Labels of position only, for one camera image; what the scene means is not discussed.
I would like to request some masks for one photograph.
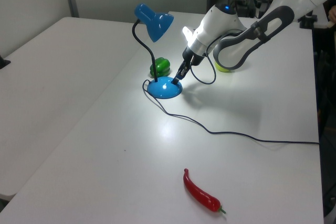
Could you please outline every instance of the table surface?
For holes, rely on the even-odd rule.
[[[186,46],[183,26],[203,15],[172,13],[156,43],[172,76]],[[246,26],[253,19],[242,19]],[[163,100],[213,131],[267,140],[318,141],[311,31],[291,24],[211,86],[191,74]],[[149,54],[140,48],[0,214],[0,223],[323,223],[319,147],[210,135],[165,115],[144,95]],[[213,77],[208,62],[194,68]],[[218,198],[226,215],[197,203],[183,170]]]
[[[132,24],[64,18],[0,70],[0,198],[11,199],[134,56]],[[145,26],[139,36],[148,38]]]

